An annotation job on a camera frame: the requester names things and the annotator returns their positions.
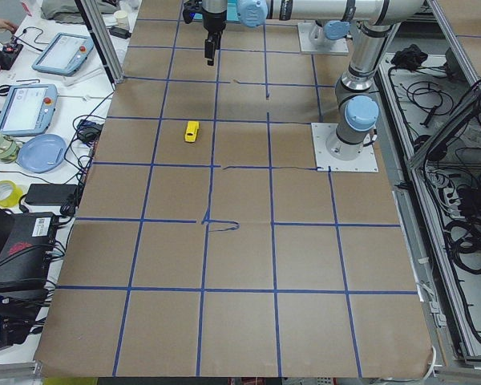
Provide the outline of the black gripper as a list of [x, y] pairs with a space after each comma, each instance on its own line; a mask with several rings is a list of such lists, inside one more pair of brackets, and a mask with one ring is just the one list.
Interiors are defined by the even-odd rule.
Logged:
[[208, 66], [215, 63], [216, 51], [220, 49], [220, 33], [226, 27], [227, 11], [221, 13], [202, 12], [203, 25], [208, 32], [208, 37], [204, 40], [204, 57]]

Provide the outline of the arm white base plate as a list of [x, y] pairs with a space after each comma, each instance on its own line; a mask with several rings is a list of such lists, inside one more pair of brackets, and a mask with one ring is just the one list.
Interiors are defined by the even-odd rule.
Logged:
[[349, 48], [346, 36], [350, 32], [348, 22], [330, 20], [299, 22], [297, 25], [301, 52], [347, 56]]
[[337, 124], [311, 123], [316, 169], [321, 172], [378, 172], [374, 147], [367, 133], [361, 144], [345, 144]]

